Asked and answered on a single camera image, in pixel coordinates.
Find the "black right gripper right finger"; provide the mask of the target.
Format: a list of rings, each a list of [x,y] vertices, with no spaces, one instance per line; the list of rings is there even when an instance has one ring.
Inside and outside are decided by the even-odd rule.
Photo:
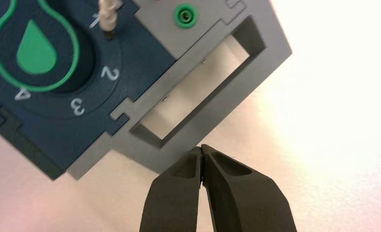
[[[287,198],[275,181],[202,145],[204,186],[216,232],[295,232]]]

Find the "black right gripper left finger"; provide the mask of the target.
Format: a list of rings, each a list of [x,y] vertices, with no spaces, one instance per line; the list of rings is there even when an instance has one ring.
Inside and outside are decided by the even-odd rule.
[[[141,232],[194,232],[197,229],[202,152],[194,147],[155,178],[142,212]]]

